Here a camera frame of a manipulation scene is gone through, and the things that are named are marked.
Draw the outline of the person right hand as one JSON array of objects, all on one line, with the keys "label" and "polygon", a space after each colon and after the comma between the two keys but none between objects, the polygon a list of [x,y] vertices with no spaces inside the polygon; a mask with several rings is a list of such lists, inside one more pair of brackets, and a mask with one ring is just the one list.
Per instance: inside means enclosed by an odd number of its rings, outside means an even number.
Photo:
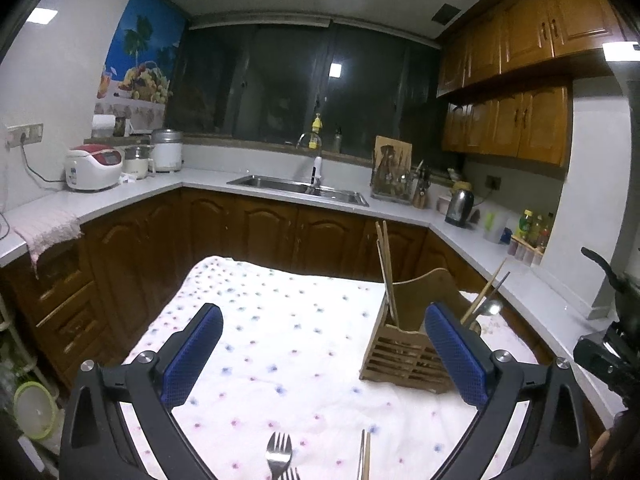
[{"label": "person right hand", "polygon": [[605,430],[590,450],[591,479],[607,479],[615,467],[616,457],[610,440],[611,431]]}]

